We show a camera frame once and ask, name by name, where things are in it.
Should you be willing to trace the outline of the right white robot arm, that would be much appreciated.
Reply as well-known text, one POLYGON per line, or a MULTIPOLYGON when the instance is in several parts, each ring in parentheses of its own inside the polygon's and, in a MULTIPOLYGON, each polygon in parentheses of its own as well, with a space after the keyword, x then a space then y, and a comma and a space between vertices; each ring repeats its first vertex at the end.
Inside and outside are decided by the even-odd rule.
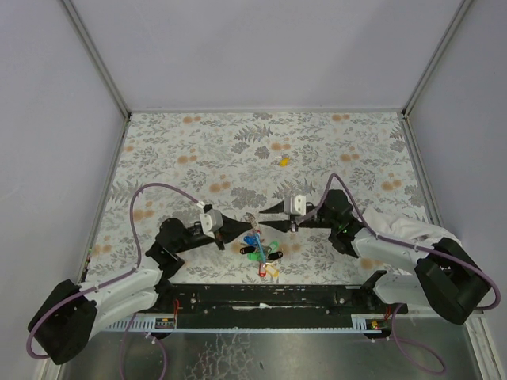
POLYGON ((337 189, 329 191, 318 206, 305 196, 288 197, 266 209, 268 214, 284 213, 287 219, 266 224, 283 233, 328 229, 328 239, 339 253, 379 260, 404 271, 383 274, 375 281, 373 291, 383 302, 430 307, 444 320, 463 324, 492 286, 461 245, 449 237, 418 244, 374 232, 370 222, 353 214, 355 206, 337 189))

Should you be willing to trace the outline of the yellow key tag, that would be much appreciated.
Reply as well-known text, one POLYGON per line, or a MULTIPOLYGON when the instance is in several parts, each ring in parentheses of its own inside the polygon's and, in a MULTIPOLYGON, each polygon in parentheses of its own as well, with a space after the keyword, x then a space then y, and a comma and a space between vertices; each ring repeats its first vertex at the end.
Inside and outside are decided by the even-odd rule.
POLYGON ((287 154, 276 157, 276 163, 279 166, 285 167, 289 164, 289 162, 290 162, 290 157, 287 154))

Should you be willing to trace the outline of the bunch of coloured key tags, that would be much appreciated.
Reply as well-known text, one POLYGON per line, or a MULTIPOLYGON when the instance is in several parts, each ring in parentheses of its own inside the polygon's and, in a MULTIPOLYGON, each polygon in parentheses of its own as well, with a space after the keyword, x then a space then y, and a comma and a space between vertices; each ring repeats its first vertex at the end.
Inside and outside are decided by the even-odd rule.
POLYGON ((242 247, 240 253, 251 261, 258 263, 257 274, 261 278, 270 276, 276 279, 280 275, 280 270, 275 263, 282 259, 284 254, 277 241, 271 241, 265 244, 260 227, 252 213, 247 212, 244 216, 245 221, 250 225, 250 230, 242 238, 242 247))

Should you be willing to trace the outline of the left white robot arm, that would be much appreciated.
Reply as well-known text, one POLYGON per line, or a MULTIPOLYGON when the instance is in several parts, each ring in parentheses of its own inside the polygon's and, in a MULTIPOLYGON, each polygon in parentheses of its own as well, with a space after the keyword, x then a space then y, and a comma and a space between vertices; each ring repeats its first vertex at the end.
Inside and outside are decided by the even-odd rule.
POLYGON ((183 266, 180 253, 209 244, 223 250, 250 227, 248 222, 228 218, 217 210, 200 215, 192 226, 168 218, 133 268, 94 283, 76 284, 67 279, 56 285, 29 322, 28 353, 57 365, 70 361, 97 333, 155 306, 170 278, 183 266), (43 348, 42 355, 33 351, 32 342, 43 348))

